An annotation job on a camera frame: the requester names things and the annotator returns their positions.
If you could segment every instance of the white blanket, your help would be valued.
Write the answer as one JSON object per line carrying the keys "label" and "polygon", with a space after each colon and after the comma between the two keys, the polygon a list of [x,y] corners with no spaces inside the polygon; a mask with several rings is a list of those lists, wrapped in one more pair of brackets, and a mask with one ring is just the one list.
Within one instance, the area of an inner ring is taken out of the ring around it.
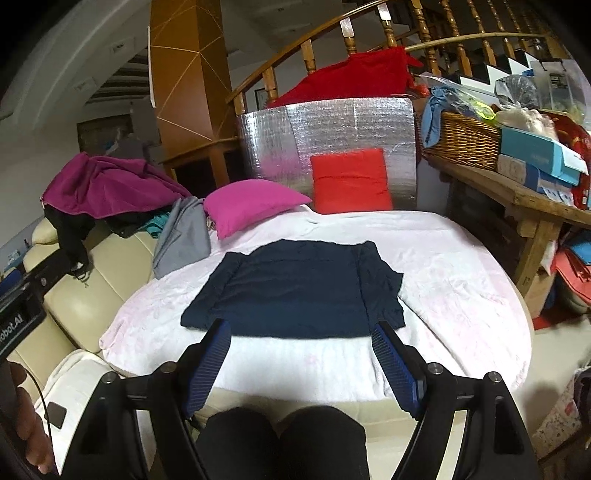
{"label": "white blanket", "polygon": [[[212,254],[139,289],[100,340],[105,359],[133,374],[177,360],[203,332],[180,325],[228,251],[250,253],[279,240],[376,243],[404,274],[398,294],[406,327],[397,331],[427,362],[482,378],[500,372],[521,385],[531,337],[519,298],[486,248],[456,223],[424,212],[320,215],[307,207],[278,215],[224,241],[212,235]],[[232,338],[215,386],[280,400],[334,403],[382,400],[392,392],[366,338],[292,340]]]}

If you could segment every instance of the blue gripper pad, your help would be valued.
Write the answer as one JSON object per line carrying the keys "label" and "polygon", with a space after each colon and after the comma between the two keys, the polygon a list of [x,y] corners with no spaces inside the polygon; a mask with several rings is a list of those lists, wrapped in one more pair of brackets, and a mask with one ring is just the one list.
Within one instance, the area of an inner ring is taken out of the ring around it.
{"label": "blue gripper pad", "polygon": [[398,405],[416,419],[420,415],[424,396],[423,375],[419,366],[408,358],[405,351],[407,347],[400,341],[392,327],[382,324],[383,322],[380,322],[375,326],[371,336],[375,356],[396,396]]}
{"label": "blue gripper pad", "polygon": [[187,397],[183,406],[183,413],[187,418],[205,405],[226,354],[230,350],[231,341],[230,323],[225,320],[216,320],[199,343],[201,359],[189,375]]}

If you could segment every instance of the magenta jacket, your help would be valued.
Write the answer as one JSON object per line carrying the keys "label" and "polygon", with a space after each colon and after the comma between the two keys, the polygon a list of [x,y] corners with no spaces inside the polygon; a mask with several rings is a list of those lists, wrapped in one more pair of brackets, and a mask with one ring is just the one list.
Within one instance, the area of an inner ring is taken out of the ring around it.
{"label": "magenta jacket", "polygon": [[87,213],[100,219],[149,212],[189,196],[187,189],[143,158],[123,160],[80,153],[55,176],[41,201],[64,213]]}

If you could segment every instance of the wooden staircase railing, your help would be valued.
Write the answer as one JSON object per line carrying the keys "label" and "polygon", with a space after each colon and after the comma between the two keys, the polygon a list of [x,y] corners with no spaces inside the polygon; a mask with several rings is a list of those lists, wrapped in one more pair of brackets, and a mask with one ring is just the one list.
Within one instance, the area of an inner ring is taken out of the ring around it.
{"label": "wooden staircase railing", "polygon": [[[392,28],[392,16],[388,9],[387,1],[388,0],[374,0],[365,5],[361,5],[360,7],[357,7],[346,14],[340,15],[336,18],[333,18],[332,20],[329,20],[328,22],[325,22],[324,24],[311,30],[309,33],[303,35],[298,40],[295,40],[283,50],[281,50],[275,57],[257,68],[248,78],[246,78],[232,93],[230,93],[230,95],[228,95],[228,97],[226,97],[227,103],[233,102],[237,115],[246,113],[248,108],[246,105],[245,94],[261,79],[265,86],[268,99],[275,100],[278,97],[275,68],[295,54],[298,50],[301,50],[302,52],[308,75],[313,74],[316,71],[316,60],[314,58],[312,44],[313,40],[321,37],[331,30],[334,30],[337,27],[340,27],[341,29],[347,54],[349,56],[355,55],[358,49],[351,19],[375,11],[377,12],[382,24],[385,41],[383,44],[380,44],[369,51],[380,50],[382,48],[392,48],[399,44],[404,45],[407,52],[422,50],[425,52],[427,70],[435,75],[441,75],[438,58],[439,55],[436,49],[441,48],[443,53],[441,55],[443,57],[442,60],[445,63],[446,70],[448,70],[448,73],[450,73],[450,60],[447,46],[455,45],[459,71],[466,76],[472,76],[472,64],[468,58],[464,46],[464,42],[469,40],[480,40],[482,42],[484,61],[486,64],[493,66],[496,65],[496,56],[491,46],[490,40],[495,38],[500,38],[502,40],[503,50],[506,56],[511,59],[515,59],[515,50],[511,44],[512,38],[518,40],[519,46],[522,50],[534,56],[541,54],[543,51],[541,40],[546,42],[547,50],[551,55],[553,54],[551,51],[552,46],[554,46],[554,52],[559,50],[559,48],[556,47],[556,39],[552,36],[549,28],[544,28],[541,19],[535,15],[535,12],[531,9],[526,11],[523,3],[517,5],[515,0],[511,0],[511,2],[509,0],[486,0],[486,3],[490,9],[490,13],[492,14],[498,28],[498,31],[495,32],[485,31],[481,14],[476,9],[475,0],[454,0],[455,3],[462,1],[466,2],[478,30],[478,33],[463,35],[460,33],[460,28],[453,15],[450,0],[439,0],[439,4],[443,13],[426,11],[423,9],[421,0],[408,0],[410,3],[410,10],[412,10],[416,20],[415,28],[402,35],[395,35]],[[394,1],[397,3],[402,3],[407,0]],[[500,4],[501,2],[502,7],[500,8],[505,9],[504,11],[508,14],[508,18],[510,18],[513,22],[515,32],[507,32],[501,21],[499,10],[497,10],[497,6],[495,5],[495,3]],[[513,9],[512,4],[515,7],[519,6],[519,10]],[[527,26],[527,30],[529,30],[528,33],[522,31],[521,25],[519,24],[517,15],[515,13],[516,11],[521,13],[522,19],[525,21],[525,25]],[[533,23],[531,21],[532,18],[537,25],[537,32],[534,31]],[[449,35],[449,33],[451,33],[451,35],[446,36],[445,38],[433,38],[433,35],[435,34],[440,36]],[[407,45],[409,37],[415,34],[418,34],[421,43]]]}

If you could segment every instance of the person's hand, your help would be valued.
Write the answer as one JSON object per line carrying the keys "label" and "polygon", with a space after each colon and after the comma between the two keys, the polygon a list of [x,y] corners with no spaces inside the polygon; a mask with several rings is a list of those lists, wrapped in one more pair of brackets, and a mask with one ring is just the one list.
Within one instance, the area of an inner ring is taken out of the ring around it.
{"label": "person's hand", "polygon": [[53,468],[53,448],[43,430],[43,421],[35,412],[30,395],[19,387],[27,379],[27,372],[19,364],[10,362],[10,371],[17,387],[18,412],[15,429],[17,435],[27,443],[27,460],[44,475]]}

